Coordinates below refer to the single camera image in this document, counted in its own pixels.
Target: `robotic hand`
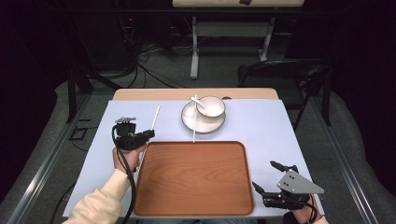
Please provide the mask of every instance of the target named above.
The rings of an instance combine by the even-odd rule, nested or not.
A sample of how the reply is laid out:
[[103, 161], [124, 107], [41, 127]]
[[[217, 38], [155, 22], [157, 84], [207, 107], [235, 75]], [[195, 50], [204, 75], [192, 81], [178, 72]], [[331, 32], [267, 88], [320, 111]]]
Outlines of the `robotic hand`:
[[142, 133], [134, 133], [136, 124], [131, 123], [131, 120], [136, 118], [121, 118], [116, 120], [116, 125], [113, 127], [117, 131], [117, 138], [115, 138], [115, 145], [117, 148], [124, 150], [133, 150], [146, 144], [150, 138], [155, 136], [154, 130], [146, 130]]
[[324, 189], [300, 175], [297, 166], [284, 166], [275, 161], [271, 161], [271, 165], [281, 172], [286, 172], [277, 183], [280, 188], [279, 193], [265, 192], [262, 187], [252, 182], [254, 189], [262, 196], [262, 202], [266, 207], [302, 209], [306, 205], [311, 205], [307, 203], [310, 194], [324, 193]]

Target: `brown tray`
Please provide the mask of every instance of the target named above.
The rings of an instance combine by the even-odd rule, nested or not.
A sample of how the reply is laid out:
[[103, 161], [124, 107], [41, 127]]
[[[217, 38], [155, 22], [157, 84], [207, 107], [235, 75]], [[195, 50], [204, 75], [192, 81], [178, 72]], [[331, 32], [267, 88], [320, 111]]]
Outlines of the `brown tray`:
[[253, 198], [239, 142], [149, 143], [134, 213], [141, 217], [246, 216]]

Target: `beige sleeve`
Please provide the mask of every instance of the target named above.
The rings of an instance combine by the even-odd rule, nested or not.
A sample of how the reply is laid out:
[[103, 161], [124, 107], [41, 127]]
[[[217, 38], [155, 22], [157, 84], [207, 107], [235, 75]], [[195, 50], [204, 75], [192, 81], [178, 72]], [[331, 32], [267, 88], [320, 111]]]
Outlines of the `beige sleeve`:
[[327, 222], [326, 217], [323, 216], [321, 219], [319, 219], [318, 221], [314, 222], [314, 224], [329, 224], [329, 222]]
[[101, 189], [95, 189], [76, 204], [64, 223], [115, 223], [122, 208], [120, 200], [129, 187], [128, 176], [114, 170]]

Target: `wooden table edge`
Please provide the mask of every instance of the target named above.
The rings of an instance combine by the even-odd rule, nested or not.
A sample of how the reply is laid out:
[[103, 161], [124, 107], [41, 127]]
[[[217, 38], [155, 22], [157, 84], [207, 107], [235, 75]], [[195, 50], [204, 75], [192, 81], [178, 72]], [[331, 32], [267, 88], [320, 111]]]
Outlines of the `wooden table edge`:
[[213, 95], [221, 99], [273, 99], [278, 100], [272, 88], [199, 88], [199, 89], [119, 89], [113, 100], [189, 100], [197, 94], [198, 98]]

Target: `white tabletop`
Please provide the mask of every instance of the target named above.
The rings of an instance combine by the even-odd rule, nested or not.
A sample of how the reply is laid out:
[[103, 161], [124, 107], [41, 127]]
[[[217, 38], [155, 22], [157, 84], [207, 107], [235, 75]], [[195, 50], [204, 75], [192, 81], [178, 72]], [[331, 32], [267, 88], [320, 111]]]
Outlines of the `white tabletop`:
[[[181, 121], [181, 110], [188, 101], [109, 101], [96, 136], [88, 152], [78, 182], [64, 210], [68, 217], [71, 209], [94, 188], [102, 187], [113, 172], [111, 137], [115, 120], [136, 117], [136, 132], [151, 128], [157, 107], [160, 114], [151, 142], [192, 141], [192, 131]], [[195, 141], [239, 141], [247, 151], [250, 179], [267, 192], [280, 192], [277, 181], [284, 173], [273, 168], [270, 161], [297, 165], [304, 177], [311, 179], [304, 157], [291, 127], [286, 109], [280, 100], [243, 99], [226, 100], [226, 120], [213, 133], [196, 134]], [[262, 196], [252, 187], [254, 205], [250, 217], [279, 217], [287, 210], [267, 208]], [[124, 217], [131, 200], [131, 191], [122, 199]]]

